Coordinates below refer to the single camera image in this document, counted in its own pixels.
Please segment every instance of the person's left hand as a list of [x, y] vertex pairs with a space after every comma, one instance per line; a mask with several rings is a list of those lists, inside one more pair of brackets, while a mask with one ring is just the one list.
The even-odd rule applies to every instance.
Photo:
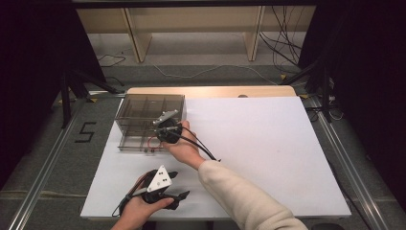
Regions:
[[155, 203], [148, 204], [140, 196], [132, 197], [125, 205], [120, 219], [113, 226], [112, 230], [137, 229], [143, 226], [153, 213], [167, 207], [172, 202], [173, 198], [164, 198]]

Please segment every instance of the person's right hand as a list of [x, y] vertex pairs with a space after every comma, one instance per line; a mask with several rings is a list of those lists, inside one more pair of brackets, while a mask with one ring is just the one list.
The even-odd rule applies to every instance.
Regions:
[[[181, 124], [182, 127], [184, 127], [182, 129], [182, 136], [196, 142], [195, 134], [189, 132], [189, 130], [191, 130], [189, 122], [183, 121]], [[196, 170], [198, 170], [201, 163], [205, 161], [205, 159], [200, 156], [197, 146], [182, 138], [180, 138], [175, 144], [163, 142], [162, 145], [176, 158], [176, 160], [185, 163]]]

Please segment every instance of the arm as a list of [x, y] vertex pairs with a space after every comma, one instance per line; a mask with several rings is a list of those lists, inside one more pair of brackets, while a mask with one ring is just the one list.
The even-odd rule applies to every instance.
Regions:
[[[182, 126], [190, 129], [187, 121]], [[182, 135], [195, 141], [185, 129]], [[286, 207], [252, 182], [216, 161], [200, 156], [196, 146], [180, 139], [164, 148], [182, 163], [198, 170], [203, 187], [217, 200], [241, 229], [306, 229]]]

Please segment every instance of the printed number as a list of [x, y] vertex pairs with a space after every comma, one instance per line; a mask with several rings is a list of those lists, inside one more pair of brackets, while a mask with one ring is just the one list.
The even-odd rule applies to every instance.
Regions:
[[92, 141], [92, 137], [93, 137], [93, 135], [95, 134], [95, 132], [92, 132], [92, 131], [84, 131], [84, 128], [87, 126], [87, 125], [95, 125], [96, 123], [95, 122], [86, 122], [86, 123], [83, 123], [83, 126], [81, 127], [81, 130], [80, 130], [80, 133], [79, 134], [87, 134], [87, 135], [89, 135], [89, 138], [87, 138], [87, 140], [77, 140], [77, 141], [75, 141], [75, 143], [89, 143], [89, 142], [91, 142]]

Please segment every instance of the wooden edge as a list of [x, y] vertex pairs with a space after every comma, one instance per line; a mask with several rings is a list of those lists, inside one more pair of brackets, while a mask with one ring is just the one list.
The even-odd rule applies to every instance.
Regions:
[[258, 40], [259, 40], [259, 33], [260, 27], [262, 24], [263, 14], [265, 12], [265, 7], [258, 7], [258, 14], [257, 14], [257, 24], [256, 28], [252, 32], [244, 32], [244, 42], [245, 42], [245, 49], [247, 51], [248, 60], [255, 60], [257, 55], [258, 49]]
[[137, 87], [128, 89], [127, 94], [180, 94], [186, 98], [296, 97], [289, 85]]

